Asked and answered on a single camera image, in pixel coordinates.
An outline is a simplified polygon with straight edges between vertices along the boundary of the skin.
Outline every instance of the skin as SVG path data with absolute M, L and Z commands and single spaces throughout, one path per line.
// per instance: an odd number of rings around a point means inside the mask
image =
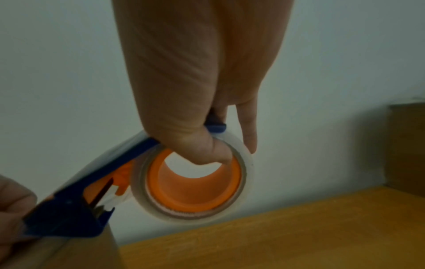
M 254 153 L 258 90 L 282 44 L 293 0 L 112 2 L 135 101 L 148 134 L 195 164 L 228 163 L 229 147 L 213 139 L 203 123 L 210 110 L 225 121 L 227 107 L 236 105 L 243 141 Z M 0 176 L 0 263 L 12 244 L 22 240 L 21 219 L 35 203 L 30 190 Z M 111 246 L 117 253 L 110 231 L 104 234 L 101 244 L 95 238 L 66 243 L 37 240 L 9 259 L 6 268 L 31 268 L 34 261 L 54 263 L 53 253 L 70 268 L 81 268 L 76 261 L 96 263 L 99 257 L 81 250 L 93 244 Z M 56 251 L 60 248 L 63 254 Z M 103 258 L 107 263 L 102 266 L 117 268 L 118 255 L 108 257 L 115 262 Z

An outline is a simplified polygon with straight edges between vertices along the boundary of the roll of clear tape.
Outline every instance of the roll of clear tape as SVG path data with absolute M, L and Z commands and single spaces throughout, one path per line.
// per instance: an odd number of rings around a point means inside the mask
M 174 174 L 164 162 L 171 151 L 162 145 L 135 159 L 131 191 L 146 212 L 166 222 L 200 224 L 223 217 L 243 202 L 254 177 L 252 156 L 231 133 L 213 136 L 230 147 L 233 160 L 203 178 Z

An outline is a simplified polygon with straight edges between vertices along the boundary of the human hand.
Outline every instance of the human hand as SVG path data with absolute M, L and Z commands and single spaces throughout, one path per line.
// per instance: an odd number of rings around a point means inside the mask
M 0 262 L 9 255 L 12 244 L 22 240 L 22 217 L 36 202 L 33 192 L 0 175 Z
M 236 105 L 243 141 L 257 148 L 257 94 L 292 0 L 114 0 L 131 86 L 145 130 L 195 164 L 229 162 L 203 126 Z

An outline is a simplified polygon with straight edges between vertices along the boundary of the wooden shelf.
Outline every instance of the wooden shelf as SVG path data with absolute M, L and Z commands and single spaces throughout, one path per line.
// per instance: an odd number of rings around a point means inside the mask
M 387 187 L 120 248 L 129 269 L 425 268 L 425 198 Z

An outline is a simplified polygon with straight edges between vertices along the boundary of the orange ring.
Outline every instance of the orange ring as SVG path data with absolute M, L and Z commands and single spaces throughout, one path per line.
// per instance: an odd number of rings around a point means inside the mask
M 165 163 L 172 152 L 160 152 L 147 171 L 148 191 L 163 206 L 187 213 L 208 211 L 228 201 L 238 190 L 241 168 L 235 157 L 230 165 L 222 164 L 210 175 L 186 178 Z

